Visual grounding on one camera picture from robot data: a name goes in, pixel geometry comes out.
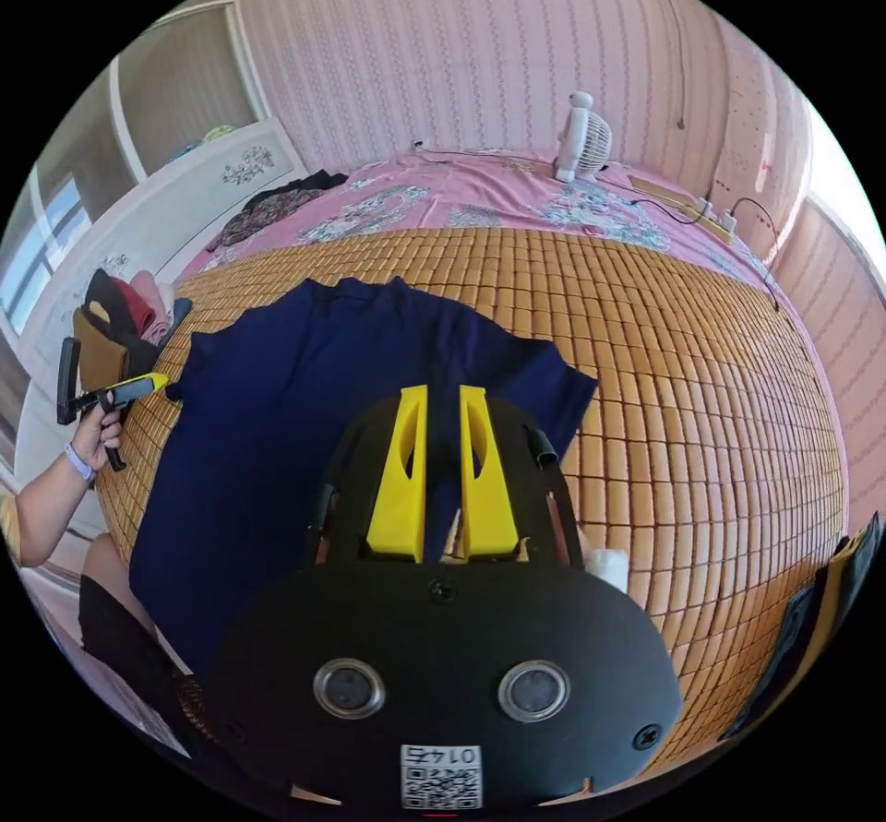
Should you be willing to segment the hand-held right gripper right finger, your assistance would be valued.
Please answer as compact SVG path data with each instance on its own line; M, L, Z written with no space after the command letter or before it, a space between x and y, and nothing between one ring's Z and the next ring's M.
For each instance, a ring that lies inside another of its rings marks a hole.
M469 562L511 558L519 535L485 390L460 386L461 550Z

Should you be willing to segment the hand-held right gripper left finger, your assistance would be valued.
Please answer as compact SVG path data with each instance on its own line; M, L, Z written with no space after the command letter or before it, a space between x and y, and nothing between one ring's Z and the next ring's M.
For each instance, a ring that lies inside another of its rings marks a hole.
M367 530L374 555L423 561L427 417L427 387L402 389Z

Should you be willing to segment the person's left hand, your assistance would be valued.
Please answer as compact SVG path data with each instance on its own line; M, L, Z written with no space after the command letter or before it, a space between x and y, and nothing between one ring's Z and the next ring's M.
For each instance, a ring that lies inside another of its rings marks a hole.
M110 461L110 452L120 446L122 430L120 411L105 412L96 405L79 420L68 445L67 456L78 473L93 478Z

